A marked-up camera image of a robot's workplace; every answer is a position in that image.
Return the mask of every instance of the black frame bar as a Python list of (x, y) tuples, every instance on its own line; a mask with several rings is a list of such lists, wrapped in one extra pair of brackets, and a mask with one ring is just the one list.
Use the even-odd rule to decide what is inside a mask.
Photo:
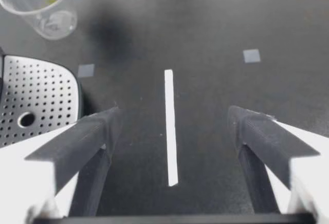
[(113, 216), (37, 219), (33, 224), (314, 224), (311, 214)]

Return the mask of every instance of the gray square marker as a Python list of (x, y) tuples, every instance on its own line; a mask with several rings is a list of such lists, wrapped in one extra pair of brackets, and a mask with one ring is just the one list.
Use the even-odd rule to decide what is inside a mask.
[(257, 63), (261, 61), (258, 49), (243, 50), (245, 63)]
[(94, 76), (94, 64), (79, 65), (78, 78), (88, 78)]

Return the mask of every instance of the white plastic part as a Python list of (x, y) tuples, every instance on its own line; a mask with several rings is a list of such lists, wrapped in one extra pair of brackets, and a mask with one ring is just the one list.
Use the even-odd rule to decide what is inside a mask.
[(23, 224), (37, 216), (68, 216), (78, 174), (54, 198), (53, 164), (24, 158), (73, 125), (0, 149), (0, 223)]

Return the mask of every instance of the hole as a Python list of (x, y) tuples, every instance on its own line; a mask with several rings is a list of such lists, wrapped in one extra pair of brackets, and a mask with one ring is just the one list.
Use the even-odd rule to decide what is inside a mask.
[(19, 119), (18, 124), (20, 127), (28, 127), (31, 126), (35, 121), (35, 115), (30, 112), (23, 113)]

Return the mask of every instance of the plastic cup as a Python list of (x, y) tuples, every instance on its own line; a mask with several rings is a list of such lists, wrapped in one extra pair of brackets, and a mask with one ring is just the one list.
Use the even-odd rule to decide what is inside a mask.
[(71, 0), (0, 0), (2, 7), (20, 15), (42, 37), (58, 40), (77, 26)]

